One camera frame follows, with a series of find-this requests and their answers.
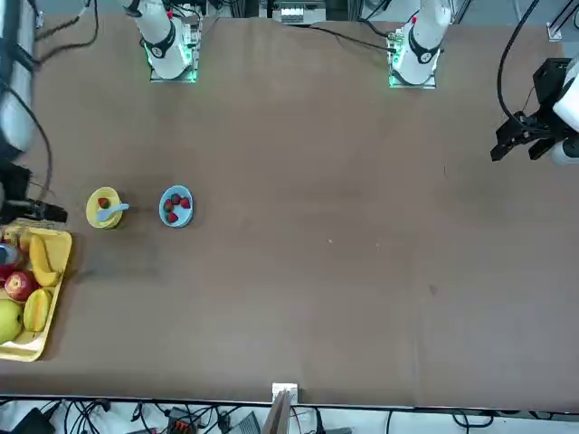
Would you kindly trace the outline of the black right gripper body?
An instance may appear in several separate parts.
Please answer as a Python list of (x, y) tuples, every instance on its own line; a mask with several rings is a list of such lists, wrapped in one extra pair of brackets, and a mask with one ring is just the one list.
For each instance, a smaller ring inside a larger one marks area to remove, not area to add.
[(31, 204), (27, 196), (31, 172), (13, 163), (1, 164), (1, 214), (27, 215)]

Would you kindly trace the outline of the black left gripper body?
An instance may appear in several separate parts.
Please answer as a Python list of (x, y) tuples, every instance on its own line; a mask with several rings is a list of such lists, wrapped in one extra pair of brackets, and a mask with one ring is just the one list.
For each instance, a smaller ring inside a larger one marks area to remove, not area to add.
[(565, 129), (565, 123), (556, 115), (554, 105), (561, 97), (570, 58), (548, 58), (533, 74), (538, 109), (535, 122), (550, 129)]

